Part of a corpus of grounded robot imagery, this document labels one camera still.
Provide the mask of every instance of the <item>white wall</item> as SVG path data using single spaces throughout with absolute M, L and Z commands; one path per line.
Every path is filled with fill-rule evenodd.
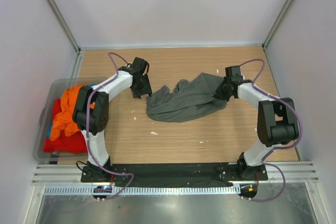
M 81 47 L 264 42 L 285 0 L 56 0 Z
M 22 223 L 36 162 L 38 119 L 75 51 L 45 0 L 0 0 L 0 219 Z
M 268 47 L 282 96 L 294 99 L 304 136 L 303 159 L 312 160 L 336 209 L 336 1 L 296 0 Z

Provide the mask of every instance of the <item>wooden table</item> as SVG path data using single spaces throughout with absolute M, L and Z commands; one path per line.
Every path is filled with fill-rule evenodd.
M 136 56 L 148 61 L 153 92 L 163 85 L 173 90 L 181 79 L 191 81 L 201 72 L 222 77 L 225 67 L 254 58 L 266 61 L 261 47 L 87 50 L 80 77 L 112 76 L 115 70 L 107 55 L 110 51 L 129 62 Z M 118 66 L 124 64 L 117 57 L 115 60 Z M 245 78 L 253 79 L 260 67 L 261 62 L 252 62 L 242 66 L 241 71 Z M 267 61 L 257 84 L 277 94 Z M 151 120 L 145 110 L 145 99 L 133 99 L 130 90 L 110 103 L 105 141 L 112 163 L 235 162 L 257 139 L 257 111 L 240 99 L 232 98 L 225 109 L 183 123 Z M 298 157 L 291 149 L 277 151 L 268 160 L 297 161 Z

